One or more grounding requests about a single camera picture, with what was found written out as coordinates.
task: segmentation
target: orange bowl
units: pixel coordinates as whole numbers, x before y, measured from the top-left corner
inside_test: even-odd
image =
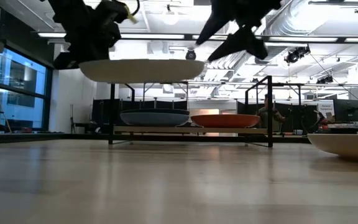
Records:
[[[191,120],[204,128],[249,128],[258,124],[260,117],[244,114],[211,114],[192,116]]]

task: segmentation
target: person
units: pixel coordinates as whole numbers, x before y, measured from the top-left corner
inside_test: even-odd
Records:
[[[267,94],[265,95],[265,106],[258,110],[257,116],[260,116],[259,126],[261,128],[267,128],[267,112],[269,109],[269,101]],[[277,109],[273,108],[273,119],[280,123],[285,122],[285,117],[283,117]]]

